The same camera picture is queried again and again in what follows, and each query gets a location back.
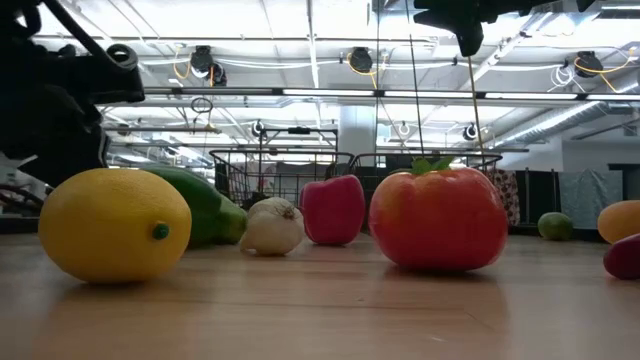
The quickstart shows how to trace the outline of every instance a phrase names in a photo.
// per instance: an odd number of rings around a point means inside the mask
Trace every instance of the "fabric curtain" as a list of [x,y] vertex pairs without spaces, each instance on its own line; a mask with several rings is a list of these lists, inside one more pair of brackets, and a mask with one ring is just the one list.
[[622,171],[560,173],[562,212],[579,229],[596,229],[607,206],[622,201]]
[[489,171],[487,177],[500,193],[509,225],[520,224],[520,200],[518,199],[518,181],[515,171],[496,169]]

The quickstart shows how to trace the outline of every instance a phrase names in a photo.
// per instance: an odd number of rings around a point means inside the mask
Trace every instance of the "fluorescent light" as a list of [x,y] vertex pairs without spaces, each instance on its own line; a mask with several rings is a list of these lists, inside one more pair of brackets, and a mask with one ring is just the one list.
[[131,162],[150,162],[151,160],[147,159],[146,157],[142,157],[142,156],[138,156],[138,155],[118,155],[118,157],[121,157],[127,161],[131,161]]
[[172,84],[176,84],[176,85],[178,85],[180,87],[184,87],[184,85],[178,79],[171,78],[171,79],[169,79],[169,82],[172,83]]
[[551,93],[487,93],[487,99],[523,99],[523,100],[575,100],[577,94]]
[[[416,97],[415,91],[385,91],[384,96],[388,97]],[[437,98],[437,99],[471,99],[473,94],[470,92],[459,91],[418,91],[420,98]]]
[[282,93],[299,96],[373,96],[371,90],[284,89]]
[[591,94],[587,100],[602,101],[640,101],[640,95],[633,94]]
[[640,5],[602,5],[602,10],[640,10]]

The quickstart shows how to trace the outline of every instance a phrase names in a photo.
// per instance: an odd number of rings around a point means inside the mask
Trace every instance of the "lemon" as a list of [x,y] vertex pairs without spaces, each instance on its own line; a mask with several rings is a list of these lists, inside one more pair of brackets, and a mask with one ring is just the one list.
[[171,269],[190,231],[187,202],[159,176],[94,169],[49,195],[38,235],[51,260],[70,275],[90,283],[123,283]]

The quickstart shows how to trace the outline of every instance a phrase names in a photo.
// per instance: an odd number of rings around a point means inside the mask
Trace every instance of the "pillar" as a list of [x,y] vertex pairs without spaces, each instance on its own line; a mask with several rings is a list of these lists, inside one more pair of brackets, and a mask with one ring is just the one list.
[[[338,151],[353,155],[376,152],[376,109],[373,106],[343,106],[338,125]],[[375,157],[362,158],[361,166],[374,166]]]

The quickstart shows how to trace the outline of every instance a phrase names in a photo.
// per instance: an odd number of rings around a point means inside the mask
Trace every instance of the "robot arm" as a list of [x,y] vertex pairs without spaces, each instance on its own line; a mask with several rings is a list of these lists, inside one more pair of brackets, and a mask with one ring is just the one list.
[[[30,38],[40,31],[40,2],[0,5],[0,43],[8,64],[0,89],[0,152],[25,160],[21,171],[57,186],[78,172],[106,167],[109,139],[95,105],[143,101],[144,90],[136,53],[121,44],[103,50],[57,0],[42,2],[90,55],[76,56],[69,47],[50,52],[34,44]],[[16,21],[20,15],[26,26]]]

